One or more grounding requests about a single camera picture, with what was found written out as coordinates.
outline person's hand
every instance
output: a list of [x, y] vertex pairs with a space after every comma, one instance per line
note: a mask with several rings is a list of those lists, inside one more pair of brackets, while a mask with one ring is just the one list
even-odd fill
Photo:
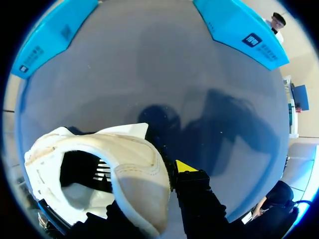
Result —
[[252, 220], [255, 218], [261, 216], [263, 213], [260, 210], [254, 210], [253, 215], [252, 215]]

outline white wall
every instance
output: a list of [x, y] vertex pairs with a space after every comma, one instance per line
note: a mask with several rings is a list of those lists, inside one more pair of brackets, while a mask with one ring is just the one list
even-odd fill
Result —
[[287, 25], [281, 30], [283, 47], [290, 64], [281, 67], [283, 76], [291, 75], [293, 83], [306, 85], [309, 111], [298, 114], [300, 136], [319, 137], [319, 60], [302, 25], [276, 0], [242, 0], [260, 16], [270, 19], [273, 12], [283, 15]]

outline desk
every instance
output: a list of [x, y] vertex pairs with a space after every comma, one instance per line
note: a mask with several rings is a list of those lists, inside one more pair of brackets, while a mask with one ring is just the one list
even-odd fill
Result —
[[[233, 221], [280, 179], [288, 148], [282, 76], [212, 40], [190, 1], [106, 1], [21, 88], [21, 154], [59, 126], [147, 122], [172, 159], [204, 169]], [[166, 238], [184, 238], [175, 194]]]
[[288, 104], [290, 104], [289, 108], [289, 117], [291, 124], [289, 123], [289, 138], [298, 138], [298, 113], [296, 112], [296, 107], [295, 107], [295, 99], [294, 99], [294, 92], [292, 88], [292, 82], [291, 82], [291, 76], [286, 76], [283, 78], [284, 84], [285, 84], [285, 89], [286, 89], [286, 94], [287, 94], [287, 100]]

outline blue panel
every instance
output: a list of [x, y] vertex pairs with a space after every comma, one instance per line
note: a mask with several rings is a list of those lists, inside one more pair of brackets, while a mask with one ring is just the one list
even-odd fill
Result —
[[65, 0], [50, 12], [18, 55], [12, 73], [27, 79], [41, 65], [64, 51], [98, 0]]
[[270, 27], [240, 0], [194, 0], [214, 40], [252, 57], [269, 70], [289, 63]]
[[306, 86], [293, 87], [295, 104], [299, 104], [303, 111], [309, 110], [308, 96]]

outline logo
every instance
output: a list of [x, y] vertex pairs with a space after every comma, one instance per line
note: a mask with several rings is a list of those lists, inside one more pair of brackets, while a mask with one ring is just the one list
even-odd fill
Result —
[[250, 47], [255, 47], [262, 41], [263, 40], [254, 33], [250, 33], [247, 37], [245, 37], [242, 40], [242, 42], [244, 42], [246, 45], [248, 45]]
[[23, 73], [27, 72], [29, 68], [27, 68], [26, 66], [21, 65], [20, 66], [20, 71], [22, 71]]

